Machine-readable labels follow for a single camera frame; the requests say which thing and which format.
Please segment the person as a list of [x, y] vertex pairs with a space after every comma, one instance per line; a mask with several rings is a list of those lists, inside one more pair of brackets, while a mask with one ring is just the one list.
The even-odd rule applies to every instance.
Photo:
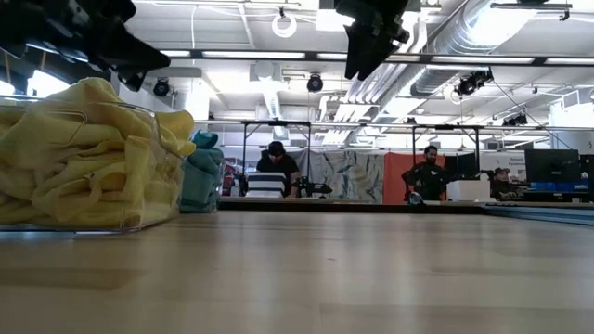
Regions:
[[280, 141], [271, 142], [267, 149], [261, 152], [256, 170], [262, 173], [283, 173], [285, 175], [284, 197], [297, 197], [298, 188], [294, 184], [301, 178], [301, 173], [296, 161], [286, 153]]
[[406, 186], [405, 201], [409, 191], [418, 192], [424, 201], [443, 199], [449, 179], [445, 169], [437, 164], [437, 153], [438, 148], [429, 145], [423, 152], [424, 161], [401, 175]]
[[523, 196], [522, 191], [510, 182], [509, 172], [507, 168], [494, 170], [490, 189], [492, 197], [498, 201], [516, 200]]

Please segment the yellow microfiber towel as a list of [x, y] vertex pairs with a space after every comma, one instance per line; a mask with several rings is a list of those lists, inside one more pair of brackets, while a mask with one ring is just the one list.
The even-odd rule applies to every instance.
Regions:
[[0, 225], [133, 228], [177, 213], [182, 160], [148, 139], [106, 141], [42, 169], [0, 168]]
[[86, 78], [24, 106], [0, 132], [0, 157], [13, 162], [49, 148], [93, 147], [129, 138], [157, 140], [179, 156], [196, 145], [189, 140], [194, 120], [185, 110], [152, 113], [118, 98], [104, 79]]

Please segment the patterned curtain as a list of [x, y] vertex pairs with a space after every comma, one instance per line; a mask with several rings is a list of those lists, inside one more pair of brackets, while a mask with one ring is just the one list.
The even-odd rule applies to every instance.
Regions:
[[382, 204], [384, 156], [355, 150], [312, 151], [311, 180], [328, 185], [332, 199]]

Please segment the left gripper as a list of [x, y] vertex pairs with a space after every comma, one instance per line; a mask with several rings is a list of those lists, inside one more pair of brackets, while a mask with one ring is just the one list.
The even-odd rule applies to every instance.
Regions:
[[171, 59], [136, 38], [124, 26], [136, 13], [132, 0], [44, 0], [45, 41], [75, 58], [99, 55], [119, 72], [118, 79], [138, 92], [145, 71], [169, 67]]

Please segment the blue storage bins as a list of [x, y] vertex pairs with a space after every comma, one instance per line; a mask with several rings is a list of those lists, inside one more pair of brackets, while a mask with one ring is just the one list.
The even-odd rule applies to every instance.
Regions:
[[588, 186], [585, 182], [577, 183], [549, 183], [549, 182], [534, 182], [530, 184], [530, 188], [534, 191], [550, 191], [550, 192], [575, 192], [586, 191]]

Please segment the black aluminium table frame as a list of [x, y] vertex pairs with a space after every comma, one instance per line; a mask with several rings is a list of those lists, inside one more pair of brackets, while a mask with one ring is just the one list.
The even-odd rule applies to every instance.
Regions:
[[429, 201], [419, 205], [374, 204], [354, 199], [231, 198], [219, 202], [222, 211], [353, 212], [488, 215], [594, 227], [593, 203]]

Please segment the white striped box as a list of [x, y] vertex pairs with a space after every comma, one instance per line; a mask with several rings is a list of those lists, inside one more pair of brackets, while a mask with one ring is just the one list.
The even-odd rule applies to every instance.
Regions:
[[247, 198], [284, 197], [286, 177], [284, 173], [254, 172], [247, 175]]

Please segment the black monitor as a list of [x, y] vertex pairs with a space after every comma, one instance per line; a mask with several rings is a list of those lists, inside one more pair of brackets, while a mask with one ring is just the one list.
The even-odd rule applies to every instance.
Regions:
[[579, 152], [573, 149], [527, 149], [526, 178], [530, 183], [576, 183], [581, 180]]

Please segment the orange partition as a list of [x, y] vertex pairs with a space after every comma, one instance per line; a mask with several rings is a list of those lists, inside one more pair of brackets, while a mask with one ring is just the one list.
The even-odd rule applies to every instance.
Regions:
[[[416, 157], [416, 163], [424, 161], [423, 154]], [[444, 157], [437, 153], [437, 164], [443, 167], [444, 161]], [[406, 186], [401, 175], [416, 163], [413, 163], [413, 154], [388, 153], [384, 156], [384, 204], [405, 202]]]

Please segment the blue microfiber towel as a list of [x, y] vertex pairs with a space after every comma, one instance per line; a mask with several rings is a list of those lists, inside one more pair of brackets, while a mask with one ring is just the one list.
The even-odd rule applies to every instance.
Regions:
[[196, 149], [212, 149], [216, 147], [218, 139], [217, 133], [204, 132], [199, 129], [191, 137], [191, 142], [195, 144]]

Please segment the black metal workstation frame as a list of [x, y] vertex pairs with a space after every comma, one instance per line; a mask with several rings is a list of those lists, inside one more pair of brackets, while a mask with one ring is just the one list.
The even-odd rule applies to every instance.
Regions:
[[472, 130], [474, 132], [474, 136], [469, 135], [469, 138], [473, 140], [475, 144], [475, 169], [476, 172], [480, 171], [480, 130], [484, 129], [482, 125], [459, 125], [459, 124], [412, 124], [411, 125], [411, 134], [412, 134], [412, 154], [413, 154], [413, 163], [417, 162], [417, 141], [420, 139], [420, 135], [417, 135], [418, 129], [424, 130], [439, 130], [445, 132], [451, 132], [455, 130], [460, 130], [462, 133], [465, 133], [467, 130]]
[[[284, 121], [279, 119], [268, 120], [268, 121], [256, 121], [256, 120], [247, 120], [240, 122], [243, 127], [242, 132], [242, 142], [241, 142], [241, 158], [242, 158], [242, 174], [246, 173], [246, 162], [247, 162], [247, 150], [248, 150], [248, 138], [252, 135], [252, 132], [248, 132], [249, 127], [254, 125], [253, 130], [260, 128], [263, 125], [268, 127], [281, 127], [281, 128], [289, 128], [295, 127], [297, 130], [302, 131], [303, 127], [307, 129], [306, 133], [302, 133], [303, 137], [306, 140], [306, 146], [303, 150], [306, 153], [305, 162], [306, 162], [306, 174], [308, 176], [311, 173], [311, 136], [312, 136], [312, 123], [311, 122], [303, 122], [303, 121]], [[296, 198], [300, 197], [300, 188], [299, 182], [303, 179], [303, 174], [301, 173], [301, 178], [294, 184], [295, 187], [298, 188], [298, 194]]]

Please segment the silver ventilation duct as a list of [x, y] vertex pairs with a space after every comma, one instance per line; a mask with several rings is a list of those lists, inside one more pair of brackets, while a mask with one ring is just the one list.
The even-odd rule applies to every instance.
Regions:
[[[427, 46], [430, 54], [487, 55], [517, 34], [536, 14], [533, 9], [492, 8], [496, 0], [469, 0]], [[402, 93], [426, 97], [459, 74], [458, 70], [407, 68], [409, 82]]]

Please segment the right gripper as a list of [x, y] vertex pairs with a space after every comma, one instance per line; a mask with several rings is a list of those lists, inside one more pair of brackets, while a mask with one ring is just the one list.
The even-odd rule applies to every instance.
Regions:
[[[410, 0], [336, 0], [334, 9], [353, 20], [348, 37], [344, 76], [365, 81], [394, 52], [393, 41], [407, 42], [403, 16]], [[371, 39], [364, 51], [364, 39]]]

